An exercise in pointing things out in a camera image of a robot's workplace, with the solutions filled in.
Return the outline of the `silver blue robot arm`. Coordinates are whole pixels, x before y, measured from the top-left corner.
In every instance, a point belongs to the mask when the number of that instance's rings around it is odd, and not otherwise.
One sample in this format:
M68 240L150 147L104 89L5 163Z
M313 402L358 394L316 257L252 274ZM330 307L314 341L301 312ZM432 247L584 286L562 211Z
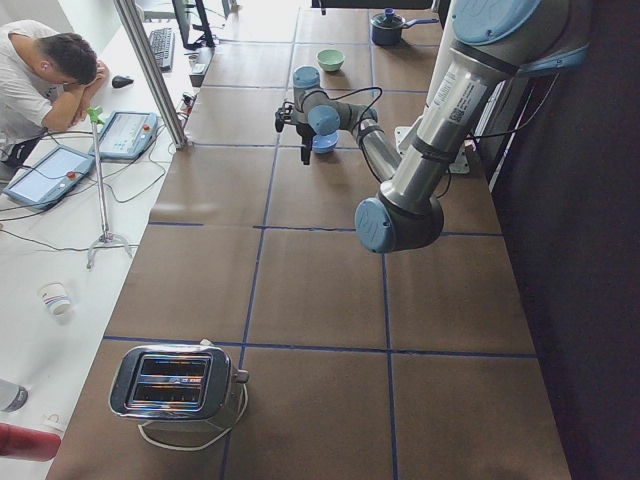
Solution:
M374 253L425 247L444 224L435 190L495 87L580 64L591 13L589 1L455 2L445 24L453 35L445 48L451 62L403 153L386 138L372 108L330 99L311 66L295 70L294 98L276 111L275 127L295 126L304 163L314 136L350 132L380 182L377 195L356 208L361 244Z

